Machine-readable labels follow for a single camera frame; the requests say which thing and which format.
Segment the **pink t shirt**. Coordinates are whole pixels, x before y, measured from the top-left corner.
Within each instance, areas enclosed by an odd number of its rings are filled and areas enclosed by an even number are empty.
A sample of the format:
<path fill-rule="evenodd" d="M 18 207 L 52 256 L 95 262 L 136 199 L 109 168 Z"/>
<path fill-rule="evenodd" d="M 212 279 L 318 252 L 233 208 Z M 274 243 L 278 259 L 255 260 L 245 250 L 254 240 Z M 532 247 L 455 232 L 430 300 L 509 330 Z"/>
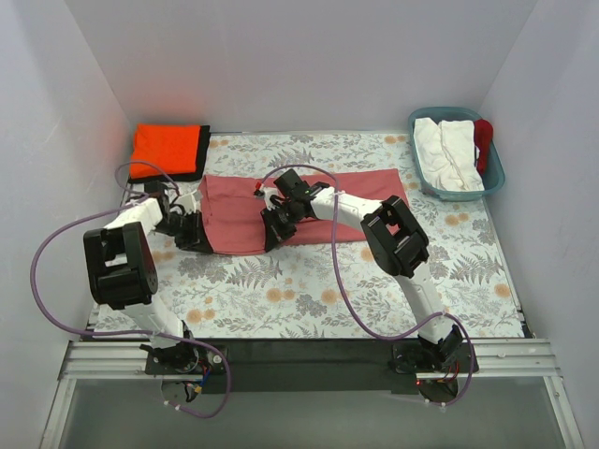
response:
<path fill-rule="evenodd" d="M 392 196 L 408 201 L 399 172 L 384 169 L 366 172 L 337 173 L 334 179 L 324 174 L 302 178 L 313 186 L 328 185 L 316 195 L 314 218 L 297 224 L 297 231 L 285 245 L 331 242 L 333 208 L 338 208 L 336 240 L 365 240 L 361 227 L 363 216 L 376 211 Z M 215 253 L 228 255 L 263 254 L 266 230 L 261 211 L 266 202 L 254 196 L 258 180 L 241 177 L 206 175 L 199 185 L 200 211 L 207 240 Z"/>

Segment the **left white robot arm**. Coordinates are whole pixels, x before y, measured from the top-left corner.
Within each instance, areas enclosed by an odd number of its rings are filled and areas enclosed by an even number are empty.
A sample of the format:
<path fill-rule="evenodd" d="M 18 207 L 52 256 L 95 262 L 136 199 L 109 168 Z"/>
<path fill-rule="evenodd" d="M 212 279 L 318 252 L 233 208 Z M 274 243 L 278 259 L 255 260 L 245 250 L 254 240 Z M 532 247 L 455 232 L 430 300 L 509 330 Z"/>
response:
<path fill-rule="evenodd" d="M 188 325 L 157 296 L 158 274 L 147 240 L 154 231 L 172 238 L 180 250 L 211 250 L 198 195 L 170 199 L 164 183 L 151 181 L 112 222 L 83 235 L 92 296 L 150 332 L 140 349 L 151 361 L 176 373 L 204 373 L 210 369 L 208 351 L 189 342 Z"/>

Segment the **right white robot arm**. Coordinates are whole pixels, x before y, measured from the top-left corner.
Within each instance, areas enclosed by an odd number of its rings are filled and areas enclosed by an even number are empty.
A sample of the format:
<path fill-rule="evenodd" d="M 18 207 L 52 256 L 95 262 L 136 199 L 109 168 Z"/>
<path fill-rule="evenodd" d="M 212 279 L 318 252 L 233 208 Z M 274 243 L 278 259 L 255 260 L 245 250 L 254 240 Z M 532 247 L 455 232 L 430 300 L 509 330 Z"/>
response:
<path fill-rule="evenodd" d="M 265 227 L 267 252 L 291 239 L 304 219 L 331 223 L 331 255 L 335 277 L 338 268 L 336 238 L 339 225 L 364 234 L 377 266 L 402 289 L 416 319 L 419 355 L 403 355 L 407 368 L 426 364 L 432 370 L 456 369 L 463 334 L 458 323 L 446 313 L 429 267 L 429 238 L 404 200 L 390 196 L 370 200 L 350 195 L 333 184 L 303 180 L 292 166 L 274 181 L 256 184 L 255 196 L 265 202 L 260 212 Z"/>

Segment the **white t shirt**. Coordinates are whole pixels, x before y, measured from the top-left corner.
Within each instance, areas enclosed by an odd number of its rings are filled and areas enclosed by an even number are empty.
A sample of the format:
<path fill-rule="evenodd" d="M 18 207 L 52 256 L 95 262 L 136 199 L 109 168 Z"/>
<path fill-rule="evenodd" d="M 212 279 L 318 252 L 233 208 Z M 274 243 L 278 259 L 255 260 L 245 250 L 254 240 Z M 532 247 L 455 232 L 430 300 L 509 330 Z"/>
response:
<path fill-rule="evenodd" d="M 441 121 L 441 145 L 460 179 L 459 189 L 484 190 L 481 175 L 476 169 L 476 146 L 473 121 Z"/>
<path fill-rule="evenodd" d="M 414 141 L 424 179 L 435 189 L 454 191 L 459 179 L 443 150 L 441 136 L 439 125 L 431 118 L 415 120 Z"/>

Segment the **red t shirt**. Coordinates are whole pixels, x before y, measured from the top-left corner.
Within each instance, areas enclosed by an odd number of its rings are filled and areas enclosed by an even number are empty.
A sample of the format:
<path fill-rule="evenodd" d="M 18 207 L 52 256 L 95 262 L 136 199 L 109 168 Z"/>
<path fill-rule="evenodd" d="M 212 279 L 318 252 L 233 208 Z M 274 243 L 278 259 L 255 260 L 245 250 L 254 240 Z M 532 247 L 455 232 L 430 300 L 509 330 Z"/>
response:
<path fill-rule="evenodd" d="M 484 119 L 474 121 L 474 143 L 478 149 L 476 170 L 480 176 L 487 170 L 493 133 L 494 129 L 490 122 Z"/>

